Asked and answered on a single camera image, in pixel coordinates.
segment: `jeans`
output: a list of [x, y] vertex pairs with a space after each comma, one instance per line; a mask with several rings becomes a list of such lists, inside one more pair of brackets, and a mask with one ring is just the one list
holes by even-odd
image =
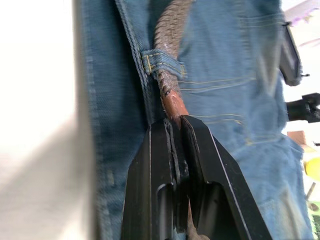
[[156, 70], [175, 74], [186, 108], [238, 162], [275, 240], [311, 240], [302, 149], [279, 73], [279, 0], [197, 0], [178, 60], [154, 49], [170, 0], [81, 0], [101, 239], [119, 240], [128, 167], [148, 125], [164, 118]]

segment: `black metal jaw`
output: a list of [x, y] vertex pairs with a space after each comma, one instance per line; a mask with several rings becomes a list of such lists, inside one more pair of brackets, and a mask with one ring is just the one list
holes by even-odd
[[171, 240], [187, 230], [211, 240], [271, 240], [237, 162], [190, 116], [148, 129], [126, 182], [122, 240]]
[[301, 100], [286, 103], [289, 121], [320, 122], [320, 93], [302, 96]]

